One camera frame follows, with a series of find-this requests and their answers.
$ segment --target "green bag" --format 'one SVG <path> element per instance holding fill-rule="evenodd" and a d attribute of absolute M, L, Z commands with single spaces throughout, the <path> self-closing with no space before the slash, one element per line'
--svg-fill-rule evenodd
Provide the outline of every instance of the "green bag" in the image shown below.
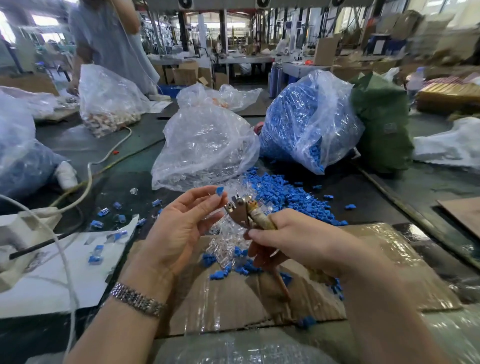
<path fill-rule="evenodd" d="M 379 74 L 360 74 L 350 101 L 365 131 L 357 144 L 363 159 L 379 173 L 406 170 L 412 163 L 413 144 L 408 135 L 408 96 Z"/>

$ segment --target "left hand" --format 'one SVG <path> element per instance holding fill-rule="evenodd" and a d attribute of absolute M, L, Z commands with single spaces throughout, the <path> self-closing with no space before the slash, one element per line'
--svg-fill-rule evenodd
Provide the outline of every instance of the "left hand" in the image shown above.
<path fill-rule="evenodd" d="M 217 186 L 188 190 L 163 209 L 143 243 L 142 264 L 166 267 L 175 276 L 188 264 L 200 236 L 219 221 L 223 212 L 213 211 L 227 204 L 227 193 L 215 193 Z"/>

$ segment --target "gray shirt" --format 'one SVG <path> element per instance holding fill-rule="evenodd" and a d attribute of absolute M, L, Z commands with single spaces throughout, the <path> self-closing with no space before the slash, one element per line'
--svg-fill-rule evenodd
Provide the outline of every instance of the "gray shirt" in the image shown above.
<path fill-rule="evenodd" d="M 93 63 L 135 82 L 143 94 L 156 93 L 160 76 L 142 48 L 140 34 L 127 34 L 115 9 L 105 2 L 98 10 L 79 3 L 70 11 L 70 31 L 77 45 L 93 50 Z"/>

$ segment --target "silver bracelet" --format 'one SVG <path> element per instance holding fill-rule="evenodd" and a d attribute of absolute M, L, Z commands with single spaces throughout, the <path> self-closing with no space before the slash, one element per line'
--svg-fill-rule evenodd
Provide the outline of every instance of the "silver bracelet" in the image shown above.
<path fill-rule="evenodd" d="M 110 291 L 110 296 L 126 303 L 128 306 L 147 316 L 157 318 L 160 317 L 160 313 L 165 307 L 163 303 L 160 303 L 153 298 L 145 297 L 133 288 L 125 286 L 119 282 L 117 282 Z"/>

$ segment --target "person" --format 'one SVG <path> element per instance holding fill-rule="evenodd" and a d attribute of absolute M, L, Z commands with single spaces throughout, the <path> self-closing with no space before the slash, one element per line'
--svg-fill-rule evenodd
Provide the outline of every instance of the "person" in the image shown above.
<path fill-rule="evenodd" d="M 134 82 L 145 95 L 158 93 L 160 76 L 142 47 L 132 0 L 80 0 L 69 26 L 77 47 L 68 92 L 78 93 L 81 65 L 94 63 Z"/>
<path fill-rule="evenodd" d="M 227 194 L 194 188 L 163 209 L 119 283 L 165 303 L 174 278 L 202 234 L 222 212 Z M 260 267 L 291 258 L 338 277 L 347 317 L 365 363 L 447 363 L 397 277 L 393 263 L 345 231 L 300 212 L 270 215 L 276 231 L 248 231 L 249 256 Z M 281 254 L 270 257 L 280 249 Z M 68 364 L 145 363 L 158 320 L 109 297 L 69 353 Z"/>

